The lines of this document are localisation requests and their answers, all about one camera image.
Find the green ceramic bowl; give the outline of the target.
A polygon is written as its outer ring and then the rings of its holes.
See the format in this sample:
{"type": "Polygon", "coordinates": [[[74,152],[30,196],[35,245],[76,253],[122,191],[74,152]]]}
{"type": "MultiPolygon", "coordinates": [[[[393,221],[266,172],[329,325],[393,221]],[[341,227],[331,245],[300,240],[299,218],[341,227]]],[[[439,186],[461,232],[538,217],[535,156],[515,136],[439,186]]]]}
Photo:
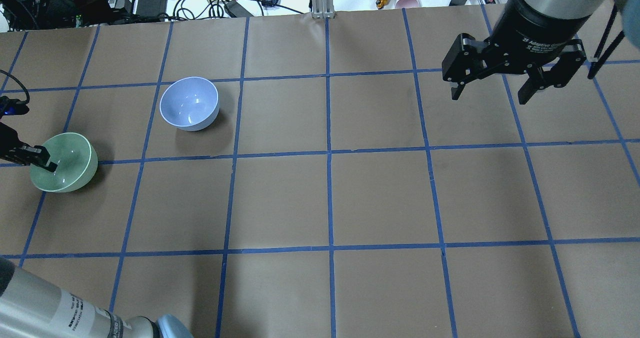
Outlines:
{"type": "Polygon", "coordinates": [[[82,134],[67,131],[51,137],[43,146],[55,163],[55,171],[31,165],[30,181],[42,192],[74,192],[89,183],[98,170],[98,154],[82,134]]]}

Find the blue ceramic bowl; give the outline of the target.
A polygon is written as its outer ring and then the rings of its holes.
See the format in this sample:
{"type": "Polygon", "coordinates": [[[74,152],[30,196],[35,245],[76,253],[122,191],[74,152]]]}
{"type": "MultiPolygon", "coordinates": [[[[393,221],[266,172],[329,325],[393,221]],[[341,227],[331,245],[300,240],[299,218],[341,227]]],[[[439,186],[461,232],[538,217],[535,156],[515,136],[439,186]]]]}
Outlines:
{"type": "Polygon", "coordinates": [[[158,105],[162,119],[179,130],[208,128],[220,112],[220,95],[214,83],[198,76],[185,77],[163,92],[158,105]]]}

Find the pink plastic cup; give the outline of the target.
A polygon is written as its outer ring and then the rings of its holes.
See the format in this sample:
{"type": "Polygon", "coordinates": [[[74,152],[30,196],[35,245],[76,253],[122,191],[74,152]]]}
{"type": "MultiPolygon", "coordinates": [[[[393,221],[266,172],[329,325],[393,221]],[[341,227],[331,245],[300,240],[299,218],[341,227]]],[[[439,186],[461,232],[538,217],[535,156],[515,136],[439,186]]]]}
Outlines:
{"type": "Polygon", "coordinates": [[[421,6],[420,0],[395,0],[393,7],[395,9],[411,9],[420,8],[421,6]]]}

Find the brown paper table cover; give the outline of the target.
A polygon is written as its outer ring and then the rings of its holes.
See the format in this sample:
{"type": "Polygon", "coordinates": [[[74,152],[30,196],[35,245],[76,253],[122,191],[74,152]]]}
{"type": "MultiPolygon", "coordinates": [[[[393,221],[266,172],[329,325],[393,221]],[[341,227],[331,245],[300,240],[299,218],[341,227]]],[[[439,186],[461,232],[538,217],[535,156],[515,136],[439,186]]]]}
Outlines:
{"type": "Polygon", "coordinates": [[[637,338],[639,51],[519,105],[441,60],[501,6],[1,35],[22,140],[86,136],[90,183],[1,165],[1,254],[122,318],[199,338],[637,338]],[[183,78],[213,123],[160,114],[183,78]]]}

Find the black power adapter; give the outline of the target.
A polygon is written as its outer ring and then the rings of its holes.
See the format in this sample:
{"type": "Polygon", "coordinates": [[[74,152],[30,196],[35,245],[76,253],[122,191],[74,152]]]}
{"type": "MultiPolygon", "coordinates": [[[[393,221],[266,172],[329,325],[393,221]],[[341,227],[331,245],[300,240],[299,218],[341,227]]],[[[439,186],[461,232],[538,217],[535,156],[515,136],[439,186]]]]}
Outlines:
{"type": "Polygon", "coordinates": [[[249,18],[254,15],[245,7],[240,5],[237,0],[229,0],[224,3],[224,10],[231,18],[249,18]]]}

